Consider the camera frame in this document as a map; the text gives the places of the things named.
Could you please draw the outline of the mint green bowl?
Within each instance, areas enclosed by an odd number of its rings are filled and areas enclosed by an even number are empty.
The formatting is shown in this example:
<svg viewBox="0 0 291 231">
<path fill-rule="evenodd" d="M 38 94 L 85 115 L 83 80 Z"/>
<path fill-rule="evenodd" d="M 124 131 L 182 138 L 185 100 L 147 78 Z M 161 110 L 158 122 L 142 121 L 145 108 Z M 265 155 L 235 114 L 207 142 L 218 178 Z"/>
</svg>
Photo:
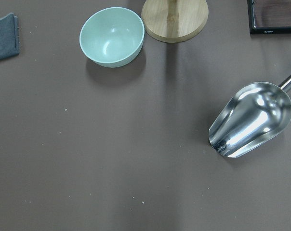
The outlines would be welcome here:
<svg viewBox="0 0 291 231">
<path fill-rule="evenodd" d="M 144 36 L 144 23 L 137 13 L 123 7 L 110 7 L 87 19 L 80 31 L 79 45 L 94 63 L 116 68 L 137 57 Z"/>
</svg>

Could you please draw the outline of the black glass holder tray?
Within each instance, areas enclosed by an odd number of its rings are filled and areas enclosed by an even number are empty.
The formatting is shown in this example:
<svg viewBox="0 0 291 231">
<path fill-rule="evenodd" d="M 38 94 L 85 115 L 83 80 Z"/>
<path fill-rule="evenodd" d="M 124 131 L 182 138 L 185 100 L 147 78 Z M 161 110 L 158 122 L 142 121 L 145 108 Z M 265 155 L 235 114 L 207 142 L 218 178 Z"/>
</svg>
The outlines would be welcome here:
<svg viewBox="0 0 291 231">
<path fill-rule="evenodd" d="M 291 34 L 291 0 L 247 1 L 250 34 Z"/>
</svg>

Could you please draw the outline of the metal ice scoop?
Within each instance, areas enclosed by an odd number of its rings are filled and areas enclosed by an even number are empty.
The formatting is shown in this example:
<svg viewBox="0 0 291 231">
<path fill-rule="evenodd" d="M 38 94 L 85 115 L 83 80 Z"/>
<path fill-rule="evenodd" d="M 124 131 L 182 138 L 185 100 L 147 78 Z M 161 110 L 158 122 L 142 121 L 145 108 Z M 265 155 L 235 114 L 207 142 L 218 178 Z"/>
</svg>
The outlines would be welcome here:
<svg viewBox="0 0 291 231">
<path fill-rule="evenodd" d="M 254 82 L 240 89 L 209 128 L 220 155 L 238 158 L 280 134 L 291 121 L 291 75 L 280 85 Z"/>
</svg>

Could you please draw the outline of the wooden cup tree stand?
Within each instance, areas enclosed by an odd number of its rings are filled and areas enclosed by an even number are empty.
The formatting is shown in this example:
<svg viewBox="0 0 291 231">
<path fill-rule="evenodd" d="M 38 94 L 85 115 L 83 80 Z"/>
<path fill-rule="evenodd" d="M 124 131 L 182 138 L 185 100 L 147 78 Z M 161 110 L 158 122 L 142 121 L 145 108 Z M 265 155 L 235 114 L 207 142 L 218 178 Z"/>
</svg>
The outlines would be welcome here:
<svg viewBox="0 0 291 231">
<path fill-rule="evenodd" d="M 146 32 L 166 43 L 179 43 L 196 36 L 209 16 L 206 0 L 147 0 L 141 17 Z"/>
</svg>

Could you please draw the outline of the grey folded cloth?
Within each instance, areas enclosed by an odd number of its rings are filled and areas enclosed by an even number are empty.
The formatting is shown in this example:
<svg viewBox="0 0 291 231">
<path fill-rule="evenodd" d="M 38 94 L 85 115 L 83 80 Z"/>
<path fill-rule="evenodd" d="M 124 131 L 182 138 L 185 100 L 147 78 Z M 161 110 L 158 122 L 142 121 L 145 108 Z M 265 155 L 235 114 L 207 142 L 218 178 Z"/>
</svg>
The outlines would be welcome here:
<svg viewBox="0 0 291 231">
<path fill-rule="evenodd" d="M 0 18 L 0 60 L 16 56 L 19 52 L 18 17 L 9 13 Z"/>
</svg>

